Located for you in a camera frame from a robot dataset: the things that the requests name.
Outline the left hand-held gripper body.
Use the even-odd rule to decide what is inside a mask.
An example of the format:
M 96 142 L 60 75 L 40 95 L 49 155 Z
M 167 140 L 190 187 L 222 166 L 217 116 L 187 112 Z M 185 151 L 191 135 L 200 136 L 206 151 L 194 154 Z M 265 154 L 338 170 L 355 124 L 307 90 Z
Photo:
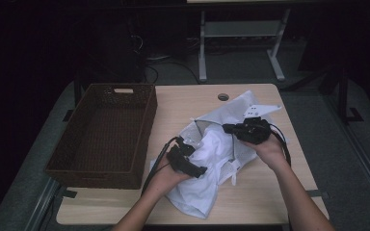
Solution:
M 167 158 L 175 171 L 181 171 L 186 174 L 191 174 L 192 169 L 190 163 L 182 155 L 181 150 L 178 146 L 174 146 L 167 154 Z

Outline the white metal desk frame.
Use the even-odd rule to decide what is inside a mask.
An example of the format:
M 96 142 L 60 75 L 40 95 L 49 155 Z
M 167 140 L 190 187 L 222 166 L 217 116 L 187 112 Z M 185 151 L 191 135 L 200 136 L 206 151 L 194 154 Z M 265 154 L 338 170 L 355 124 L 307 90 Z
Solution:
M 285 76 L 278 62 L 278 50 L 287 28 L 292 9 L 300 4 L 313 4 L 321 0 L 187 0 L 188 4 L 202 7 L 199 24 L 198 74 L 201 82 L 207 81 L 205 40 L 216 38 L 271 38 L 273 46 L 267 56 L 278 81 Z M 256 11 L 260 8 L 280 9 L 279 19 L 226 19 L 208 21 L 206 13 L 213 8 L 221 11 Z

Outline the white cloth garment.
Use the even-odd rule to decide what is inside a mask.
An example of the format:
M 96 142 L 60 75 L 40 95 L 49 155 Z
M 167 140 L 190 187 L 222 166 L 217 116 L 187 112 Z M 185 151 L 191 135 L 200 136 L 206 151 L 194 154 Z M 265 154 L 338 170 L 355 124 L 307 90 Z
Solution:
M 234 133 L 229 134 L 232 136 L 233 141 L 231 157 L 222 166 L 219 178 L 220 184 L 222 184 L 227 179 L 229 179 L 232 184 L 235 184 L 236 174 L 238 173 L 238 171 L 245 164 L 256 157 L 255 152 L 245 147 L 244 141 L 241 141 L 236 137 L 236 125 L 243 122 L 243 114 L 245 110 L 251 105 L 262 104 L 259 104 L 254 98 L 253 93 L 248 90 L 237 96 L 235 99 L 225 103 L 223 106 L 205 115 L 193 119 L 190 124 L 187 125 L 182 131 L 180 131 L 176 137 L 172 138 L 170 141 L 168 141 L 168 143 L 165 144 L 161 153 L 167 156 L 172 147 L 174 147 L 175 145 L 178 146 L 176 142 L 176 139 L 178 137 L 182 137 L 184 139 L 184 142 L 191 145 L 196 151 L 200 141 L 203 138 L 204 131 L 209 125 L 218 124 L 223 127 L 224 124 L 235 124 Z M 272 123 L 272 120 L 269 118 L 269 114 L 264 115 L 263 118 L 265 118 L 271 125 L 271 135 L 276 136 L 282 143 L 286 143 L 285 137 L 278 130 L 276 125 Z M 191 163 L 191 156 L 193 154 L 182 153 L 182 155 L 190 163 L 190 166 L 197 166 Z

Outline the brown woven basket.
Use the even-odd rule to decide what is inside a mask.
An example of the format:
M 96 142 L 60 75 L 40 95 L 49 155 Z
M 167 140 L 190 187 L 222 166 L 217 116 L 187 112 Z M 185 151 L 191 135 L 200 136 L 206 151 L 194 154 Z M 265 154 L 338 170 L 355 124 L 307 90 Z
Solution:
M 66 187 L 139 189 L 157 106 L 151 84 L 90 85 L 45 172 Z

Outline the metal floor rail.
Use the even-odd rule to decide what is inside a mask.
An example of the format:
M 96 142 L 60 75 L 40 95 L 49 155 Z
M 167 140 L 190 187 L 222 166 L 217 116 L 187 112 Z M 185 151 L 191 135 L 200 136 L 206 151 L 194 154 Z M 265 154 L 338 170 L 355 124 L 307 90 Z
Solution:
M 49 178 L 44 185 L 42 193 L 38 197 L 38 202 L 35 205 L 32 215 L 29 217 L 24 231 L 39 231 L 44 220 L 45 214 L 48 211 L 50 204 L 59 189 L 59 183 L 54 179 Z
M 357 139 L 354 131 L 350 127 L 350 124 L 347 120 L 341 118 L 338 114 L 338 106 L 334 104 L 330 96 L 324 96 L 323 100 L 329 109 L 329 112 L 332 114 L 335 123 L 341 130 L 341 133 L 345 136 L 346 140 L 352 147 L 362 171 L 365 174 L 367 181 L 370 184 L 370 159 L 367 155 L 367 152 L 361 145 L 360 141 Z

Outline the person's left hand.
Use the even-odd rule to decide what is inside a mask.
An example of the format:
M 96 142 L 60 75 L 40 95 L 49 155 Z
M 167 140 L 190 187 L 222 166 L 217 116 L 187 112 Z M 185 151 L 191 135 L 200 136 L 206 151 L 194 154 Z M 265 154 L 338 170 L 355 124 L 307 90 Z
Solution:
M 146 192 L 163 196 L 176 185 L 188 179 L 190 179 L 188 174 L 173 170 L 169 160 L 163 157 L 157 166 L 157 172 L 147 186 Z

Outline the person's right hand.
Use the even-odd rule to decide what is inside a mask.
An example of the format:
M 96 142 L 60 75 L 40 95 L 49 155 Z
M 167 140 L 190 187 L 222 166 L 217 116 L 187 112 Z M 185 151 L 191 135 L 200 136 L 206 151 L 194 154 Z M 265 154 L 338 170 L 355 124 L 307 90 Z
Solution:
M 289 168 L 281 143 L 274 135 L 271 135 L 270 138 L 261 144 L 252 144 L 244 141 L 244 145 L 252 148 L 259 158 L 274 172 L 280 172 Z

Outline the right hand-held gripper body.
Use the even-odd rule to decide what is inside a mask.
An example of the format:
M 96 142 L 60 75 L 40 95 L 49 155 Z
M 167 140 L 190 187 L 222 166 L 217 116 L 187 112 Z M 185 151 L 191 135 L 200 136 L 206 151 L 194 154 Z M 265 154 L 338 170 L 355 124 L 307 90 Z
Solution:
M 260 144 L 270 138 L 272 129 L 263 116 L 278 111 L 279 105 L 251 105 L 243 114 L 243 122 L 236 125 L 236 137 L 241 141 Z

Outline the black metal stand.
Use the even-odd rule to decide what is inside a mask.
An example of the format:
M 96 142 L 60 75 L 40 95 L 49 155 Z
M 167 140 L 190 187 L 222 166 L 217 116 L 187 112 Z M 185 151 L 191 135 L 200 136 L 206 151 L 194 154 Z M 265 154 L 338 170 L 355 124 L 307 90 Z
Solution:
M 331 95 L 334 90 L 337 90 L 337 113 L 342 122 L 348 124 L 353 121 L 363 121 L 356 108 L 348 107 L 349 77 L 343 66 L 328 65 L 304 77 L 297 83 L 281 89 L 281 91 L 298 90 L 318 78 L 322 78 L 318 87 L 318 91 L 322 95 Z

